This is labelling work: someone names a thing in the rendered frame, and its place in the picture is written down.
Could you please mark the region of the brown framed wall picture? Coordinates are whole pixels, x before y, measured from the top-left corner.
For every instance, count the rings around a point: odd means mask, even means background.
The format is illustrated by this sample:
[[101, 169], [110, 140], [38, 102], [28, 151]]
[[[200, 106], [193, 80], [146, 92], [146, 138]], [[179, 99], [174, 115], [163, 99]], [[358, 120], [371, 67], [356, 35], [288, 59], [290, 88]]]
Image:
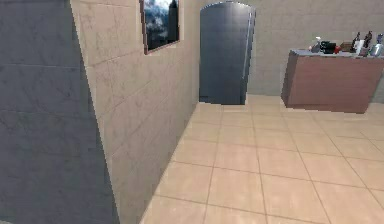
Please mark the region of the brown framed wall picture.
[[140, 0], [144, 54], [180, 40], [179, 0]]

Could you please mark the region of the brown counter with grey top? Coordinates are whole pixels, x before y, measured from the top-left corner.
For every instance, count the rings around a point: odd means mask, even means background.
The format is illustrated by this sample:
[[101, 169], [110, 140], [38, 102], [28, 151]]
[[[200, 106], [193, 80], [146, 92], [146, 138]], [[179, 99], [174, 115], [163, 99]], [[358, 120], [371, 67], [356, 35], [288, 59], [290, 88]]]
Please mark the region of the brown counter with grey top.
[[383, 71], [383, 56], [292, 49], [281, 98], [287, 108], [364, 114]]

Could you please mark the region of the black toaster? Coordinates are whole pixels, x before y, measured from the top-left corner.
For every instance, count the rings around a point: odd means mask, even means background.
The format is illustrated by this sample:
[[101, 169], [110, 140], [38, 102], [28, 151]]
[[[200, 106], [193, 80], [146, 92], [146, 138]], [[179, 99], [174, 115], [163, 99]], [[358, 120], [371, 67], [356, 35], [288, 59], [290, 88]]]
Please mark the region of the black toaster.
[[320, 43], [320, 51], [324, 54], [333, 54], [336, 48], [336, 44], [330, 41], [322, 41]]

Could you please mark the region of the silver kettle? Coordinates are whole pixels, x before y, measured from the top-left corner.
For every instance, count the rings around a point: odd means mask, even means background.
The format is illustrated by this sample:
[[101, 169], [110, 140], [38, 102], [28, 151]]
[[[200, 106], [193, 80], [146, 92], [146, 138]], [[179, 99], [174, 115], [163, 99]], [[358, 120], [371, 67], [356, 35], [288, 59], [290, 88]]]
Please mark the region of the silver kettle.
[[382, 44], [383, 38], [384, 38], [384, 34], [383, 33], [380, 33], [377, 36], [376, 44], [374, 44], [371, 47], [371, 50], [370, 50], [370, 55], [371, 56], [378, 57], [378, 56], [380, 56], [382, 54], [382, 51], [384, 50], [384, 45]]

